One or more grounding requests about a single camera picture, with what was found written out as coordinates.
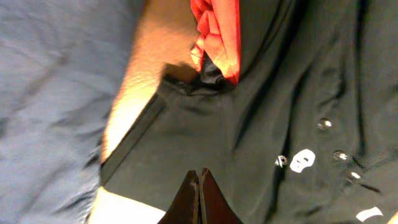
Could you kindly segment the navy blue denim shorts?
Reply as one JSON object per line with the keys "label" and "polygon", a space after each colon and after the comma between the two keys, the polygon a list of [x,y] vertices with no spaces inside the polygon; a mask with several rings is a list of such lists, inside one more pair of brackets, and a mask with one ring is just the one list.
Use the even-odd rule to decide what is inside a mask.
{"label": "navy blue denim shorts", "polygon": [[84,223],[138,0],[1,1],[1,222]]}

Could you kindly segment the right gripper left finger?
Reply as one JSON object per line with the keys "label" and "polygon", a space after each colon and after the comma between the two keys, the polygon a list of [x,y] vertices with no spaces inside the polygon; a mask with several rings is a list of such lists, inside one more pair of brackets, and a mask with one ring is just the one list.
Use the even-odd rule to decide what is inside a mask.
{"label": "right gripper left finger", "polygon": [[158,224],[199,224],[198,183],[197,173],[188,171],[171,206]]}

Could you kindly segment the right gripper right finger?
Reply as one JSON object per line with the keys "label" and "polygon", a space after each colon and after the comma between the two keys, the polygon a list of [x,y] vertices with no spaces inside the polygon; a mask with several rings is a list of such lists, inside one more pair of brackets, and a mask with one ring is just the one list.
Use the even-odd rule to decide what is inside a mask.
{"label": "right gripper right finger", "polygon": [[243,224],[224,198],[215,178],[207,168],[199,178],[202,224]]}

